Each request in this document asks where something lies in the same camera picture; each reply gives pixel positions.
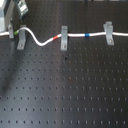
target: black surface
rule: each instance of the black surface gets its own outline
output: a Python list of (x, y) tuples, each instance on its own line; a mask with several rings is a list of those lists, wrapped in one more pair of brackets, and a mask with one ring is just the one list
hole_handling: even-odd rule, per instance
[[(26, 24), (40, 41), (61, 32), (128, 32), (126, 2), (27, 0)], [(45, 47), (29, 35), (24, 51), (0, 37), (0, 128), (127, 128), (128, 37), (69, 38), (68, 51), (60, 39)]]

